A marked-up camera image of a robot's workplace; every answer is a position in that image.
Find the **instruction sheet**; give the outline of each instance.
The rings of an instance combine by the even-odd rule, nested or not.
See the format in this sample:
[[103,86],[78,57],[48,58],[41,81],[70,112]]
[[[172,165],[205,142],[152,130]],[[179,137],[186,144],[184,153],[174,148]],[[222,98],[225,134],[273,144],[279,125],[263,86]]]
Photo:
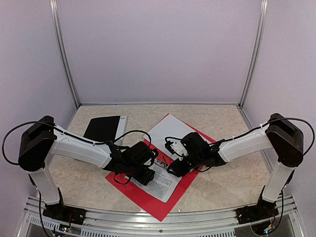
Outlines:
[[169,174],[167,172],[167,166],[168,165],[164,161],[156,159],[153,166],[151,166],[151,169],[155,171],[155,176],[148,185],[144,186],[134,178],[131,179],[131,182],[158,200],[168,202],[177,185],[181,181],[181,177]]

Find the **metal frame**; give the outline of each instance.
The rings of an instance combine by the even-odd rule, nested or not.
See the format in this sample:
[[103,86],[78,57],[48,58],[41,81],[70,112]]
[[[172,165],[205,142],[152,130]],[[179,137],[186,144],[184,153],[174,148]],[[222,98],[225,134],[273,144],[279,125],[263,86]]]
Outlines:
[[246,82],[242,91],[241,99],[239,102],[239,106],[241,107],[241,109],[243,108],[246,102],[250,85],[251,85],[251,81],[253,79],[253,74],[256,68],[258,55],[260,51],[260,45],[262,41],[263,30],[264,30],[264,26],[266,22],[267,8],[268,8],[268,0],[261,0],[261,9],[260,9],[255,45],[254,45],[252,55],[251,55],[251,61],[250,61],[250,66],[247,73],[247,79],[246,79]]
[[81,104],[81,106],[106,106],[106,105],[229,105],[229,106],[238,106],[237,103],[161,103],[161,102],[152,102],[152,103],[107,103],[107,104]]
[[[279,212],[281,212],[281,197],[278,198],[276,204]],[[231,232],[238,227],[249,226],[249,223],[243,225],[238,224],[236,216],[237,207],[211,211],[170,213],[163,222],[159,222],[148,213],[106,211],[92,208],[85,209],[87,213],[83,225],[72,225],[73,230],[80,233],[75,236],[95,237],[103,234],[103,236],[122,237],[136,237],[140,235],[151,237],[199,237],[205,235],[211,236],[211,234],[220,232]],[[303,229],[292,196],[284,197],[284,215],[287,214],[291,215],[291,219],[294,220],[292,226],[296,236],[303,237]],[[63,224],[46,217],[43,217],[43,221],[47,228]],[[29,197],[28,199],[23,212],[23,221],[18,237],[26,236],[30,223],[40,225],[39,199],[37,197]]]
[[59,14],[58,14],[58,6],[57,6],[57,0],[49,0],[50,3],[50,10],[51,10],[51,16],[53,19],[53,25],[54,25],[54,30],[56,34],[56,39],[57,39],[57,45],[60,53],[60,57],[63,63],[63,67],[65,70],[66,74],[66,79],[67,83],[71,92],[72,99],[74,101],[76,109],[80,107],[80,100],[78,97],[78,93],[76,91],[75,83],[73,81],[70,68],[69,68],[69,63],[67,59],[67,54],[64,46],[64,41],[63,41],[63,35],[61,31],[61,26],[60,26],[60,20],[59,20]]
[[[73,99],[74,104],[76,106],[76,109],[78,109],[81,105],[85,105],[85,106],[117,105],[117,104],[130,105],[129,103],[109,103],[109,104],[85,103],[85,104],[81,104],[78,93],[76,91],[76,86],[75,86],[74,80],[72,78],[72,74],[70,71],[69,62],[67,59],[67,54],[66,54],[66,50],[65,50],[65,46],[64,46],[64,42],[63,42],[57,0],[49,0],[49,2],[50,2],[52,20],[53,20],[53,25],[54,25],[54,30],[55,30],[55,34],[56,34],[56,39],[57,39],[57,44],[58,44],[60,56],[62,59],[64,71],[66,74],[67,83],[68,83],[68,86],[70,88],[71,96],[72,96],[72,99]],[[246,82],[245,82],[245,85],[243,87],[242,95],[241,95],[239,103],[238,104],[237,103],[170,103],[170,104],[238,105],[242,110],[242,108],[245,104],[245,101],[247,99],[249,90],[250,90],[251,81],[253,79],[253,74],[255,71],[255,67],[256,67],[259,51],[260,51],[260,45],[261,45],[261,41],[262,41],[262,35],[263,35],[263,30],[264,30],[266,15],[267,15],[267,7],[268,7],[268,0],[261,0],[261,8],[260,8],[256,37],[255,37],[255,44],[254,44],[254,48],[253,48],[252,55],[251,55],[251,60],[250,60],[250,65],[249,65],[249,69],[247,72]],[[168,104],[168,103],[131,103],[131,104]]]

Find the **black notebook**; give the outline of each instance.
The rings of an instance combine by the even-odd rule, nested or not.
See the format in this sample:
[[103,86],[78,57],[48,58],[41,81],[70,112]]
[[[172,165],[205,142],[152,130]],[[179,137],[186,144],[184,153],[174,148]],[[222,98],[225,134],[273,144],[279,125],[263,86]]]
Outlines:
[[[84,137],[97,142],[114,141],[124,134],[126,122],[127,116],[93,118],[90,120]],[[115,144],[120,146],[122,143],[123,138]]]

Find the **red paper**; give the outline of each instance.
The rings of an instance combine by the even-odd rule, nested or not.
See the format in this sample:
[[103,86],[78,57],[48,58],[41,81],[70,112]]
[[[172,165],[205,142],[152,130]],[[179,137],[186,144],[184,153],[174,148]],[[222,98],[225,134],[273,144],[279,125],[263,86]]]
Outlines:
[[[188,125],[190,128],[195,130],[197,133],[199,133],[202,137],[207,139],[209,142],[214,143],[215,141],[211,139],[210,137],[206,136],[205,134],[197,131],[190,125]],[[158,150],[159,155],[157,159],[163,160],[163,157],[165,158],[166,162],[170,164],[173,160]],[[179,182],[178,186],[174,190],[173,194],[169,198],[168,202],[162,202],[155,197],[149,195],[144,190],[138,188],[135,184],[132,182],[129,182],[127,185],[121,185],[114,181],[114,172],[110,173],[106,179],[114,185],[118,190],[120,190],[124,195],[126,195],[129,199],[131,199],[135,204],[137,204],[139,207],[141,207],[143,210],[151,214],[153,217],[158,219],[159,221],[163,221],[164,218],[168,215],[168,213],[172,210],[172,208],[175,206],[175,204],[179,201],[179,199],[182,197],[182,195],[185,193],[185,191],[188,189],[190,184],[193,182],[193,180],[198,175],[197,171],[189,172],[186,176],[182,177],[181,181]],[[125,183],[127,180],[125,179],[125,175],[117,175],[116,180]]]

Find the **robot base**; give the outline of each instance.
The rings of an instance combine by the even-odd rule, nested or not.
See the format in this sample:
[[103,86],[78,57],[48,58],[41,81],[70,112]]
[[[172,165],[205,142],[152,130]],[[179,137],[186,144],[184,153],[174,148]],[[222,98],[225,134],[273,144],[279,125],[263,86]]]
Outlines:
[[277,206],[275,205],[275,208],[266,209],[264,207],[259,207],[258,205],[254,206],[244,206],[242,208],[238,208],[236,210],[237,217],[238,217],[238,223],[245,224],[249,222],[255,222],[264,220],[270,217],[277,216],[278,210]]
[[60,190],[58,189],[58,191],[60,196],[59,203],[54,205],[45,205],[43,216],[66,223],[82,225],[85,218],[86,210],[64,205]]
[[239,224],[260,221],[278,215],[276,202],[268,202],[262,199],[264,188],[256,205],[244,206],[236,210]]

